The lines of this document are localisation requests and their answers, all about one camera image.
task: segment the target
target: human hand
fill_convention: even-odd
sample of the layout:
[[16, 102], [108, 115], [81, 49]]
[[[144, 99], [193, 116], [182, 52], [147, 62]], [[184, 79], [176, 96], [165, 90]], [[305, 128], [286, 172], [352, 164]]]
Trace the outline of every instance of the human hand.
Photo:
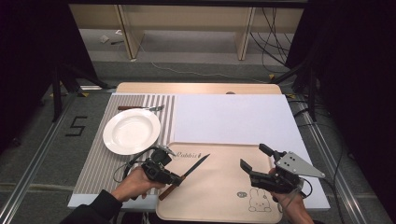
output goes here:
[[111, 194], [120, 202], [127, 202], [129, 199], [142, 195], [145, 199], [149, 189], [161, 189], [165, 184], [151, 181], [147, 178], [143, 168], [137, 166], [125, 179], [114, 189]]
[[[269, 174], [274, 173], [276, 170], [273, 168]], [[273, 197], [277, 199], [282, 206], [283, 213], [292, 224], [309, 224], [314, 223], [311, 216], [306, 211], [303, 196], [298, 191], [292, 191], [289, 194], [270, 192]]]

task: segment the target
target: sleeve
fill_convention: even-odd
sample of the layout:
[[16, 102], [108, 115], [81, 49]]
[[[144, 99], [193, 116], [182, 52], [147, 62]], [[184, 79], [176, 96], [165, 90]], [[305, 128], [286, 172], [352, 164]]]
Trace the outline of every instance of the sleeve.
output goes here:
[[110, 219], [120, 211], [121, 207], [121, 202], [117, 201], [107, 191], [102, 190], [90, 205], [80, 205], [62, 220], [61, 224], [108, 224], [110, 223]]

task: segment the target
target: knife handle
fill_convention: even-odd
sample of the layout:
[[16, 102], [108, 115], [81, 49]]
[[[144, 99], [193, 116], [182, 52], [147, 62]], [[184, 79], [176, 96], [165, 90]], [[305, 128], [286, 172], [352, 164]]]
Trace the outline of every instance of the knife handle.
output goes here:
[[117, 107], [118, 110], [137, 109], [137, 108], [144, 108], [144, 107], [138, 105], [119, 105], [119, 107]]
[[[181, 180], [184, 180], [186, 178], [186, 176], [181, 176], [180, 177]], [[168, 196], [177, 186], [176, 185], [171, 185], [169, 186], [168, 189], [166, 189], [160, 196], [158, 196], [158, 199], [160, 199], [160, 201], [162, 201], [163, 199], [166, 198], [166, 196]]]

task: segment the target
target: wooden cutting board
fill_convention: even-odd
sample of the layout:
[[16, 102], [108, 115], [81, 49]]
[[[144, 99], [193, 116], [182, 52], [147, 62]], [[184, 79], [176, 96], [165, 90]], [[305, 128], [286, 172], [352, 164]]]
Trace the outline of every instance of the wooden cutting board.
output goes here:
[[282, 218], [271, 194], [251, 187], [248, 174], [240, 168], [243, 159], [254, 171], [268, 173], [271, 160], [258, 145], [172, 143], [169, 147], [177, 155], [166, 169], [177, 175], [184, 175], [204, 155], [210, 156], [158, 201], [160, 218], [237, 223], [277, 223]]

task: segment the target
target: metal rod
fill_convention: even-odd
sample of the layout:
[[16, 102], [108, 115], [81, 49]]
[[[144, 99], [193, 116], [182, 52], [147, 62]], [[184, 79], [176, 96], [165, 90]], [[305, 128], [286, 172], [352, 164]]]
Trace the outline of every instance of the metal rod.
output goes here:
[[66, 96], [64, 101], [64, 111], [60, 115], [60, 117], [52, 122], [49, 131], [47, 132], [44, 140], [41, 142], [40, 147], [38, 148], [37, 152], [35, 153], [34, 157], [32, 158], [29, 166], [27, 167], [26, 171], [24, 172], [23, 176], [21, 177], [20, 181], [18, 182], [15, 189], [12, 191], [11, 195], [7, 199], [7, 202], [3, 206], [0, 214], [0, 223], [8, 224], [11, 222], [11, 219], [14, 217], [15, 213], [17, 212], [21, 201], [23, 200], [26, 191], [29, 189], [30, 184], [35, 178], [40, 165], [42, 164], [43, 160], [46, 158], [47, 152], [49, 151], [50, 145], [53, 142], [59, 128], [64, 120], [64, 115], [69, 109], [70, 105], [74, 102], [77, 98], [76, 93], [71, 93]]
[[[299, 104], [299, 107], [301, 109], [306, 108], [306, 104]], [[344, 178], [342, 170], [337, 167], [337, 160], [335, 157], [332, 155], [331, 150], [329, 149], [318, 125], [313, 122], [311, 117], [304, 113], [304, 119], [308, 124], [311, 124], [309, 126], [309, 131], [311, 132], [312, 136], [314, 137], [314, 140], [317, 143], [320, 155], [322, 156], [322, 159], [325, 161], [327, 168], [331, 172], [331, 175], [334, 175], [337, 171], [337, 176], [336, 176], [336, 186], [338, 189], [338, 192], [340, 193], [341, 198], [343, 199], [343, 202], [346, 206], [346, 210], [349, 213], [349, 216], [351, 217], [353, 223], [356, 224], [361, 224], [361, 223], [368, 223], [366, 217], [361, 211], [361, 207], [356, 200], [355, 196], [353, 195], [352, 190], [350, 189], [347, 181]]]

